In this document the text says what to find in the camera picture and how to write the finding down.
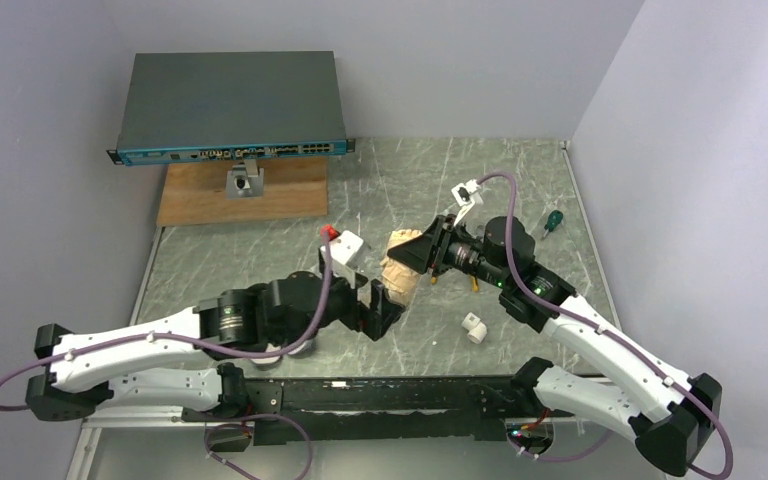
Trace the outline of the beige umbrella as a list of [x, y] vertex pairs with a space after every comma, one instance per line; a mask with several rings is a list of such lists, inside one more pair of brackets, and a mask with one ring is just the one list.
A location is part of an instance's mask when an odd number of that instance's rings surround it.
[[391, 248], [402, 245], [421, 235], [422, 232], [416, 229], [392, 231], [385, 248], [385, 254], [380, 262], [382, 268], [381, 282], [387, 289], [388, 299], [402, 307], [408, 307], [413, 299], [420, 274], [404, 264], [393, 260], [388, 256], [387, 252]]

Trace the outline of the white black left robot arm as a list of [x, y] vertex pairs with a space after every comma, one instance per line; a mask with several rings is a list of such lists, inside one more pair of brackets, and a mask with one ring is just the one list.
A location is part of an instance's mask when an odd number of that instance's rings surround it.
[[236, 359], [277, 360], [311, 347], [334, 322], [377, 341], [405, 310], [383, 282], [294, 272], [231, 289], [173, 315], [77, 334], [58, 324], [37, 331], [45, 370], [25, 402], [42, 421], [83, 419], [120, 406], [180, 406], [214, 418], [253, 411]]

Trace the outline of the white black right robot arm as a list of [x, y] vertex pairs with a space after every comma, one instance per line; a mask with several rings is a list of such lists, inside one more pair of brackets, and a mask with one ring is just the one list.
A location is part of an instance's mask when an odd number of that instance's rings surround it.
[[454, 220], [436, 217], [419, 236], [389, 248], [388, 258], [419, 274], [457, 270], [498, 287], [499, 303], [512, 319], [572, 349], [612, 382], [532, 358], [510, 380], [520, 401], [597, 423], [631, 441], [666, 474], [683, 477], [692, 470], [716, 429], [720, 382], [669, 365], [618, 330], [535, 260], [535, 240], [517, 218], [492, 218], [482, 236]]

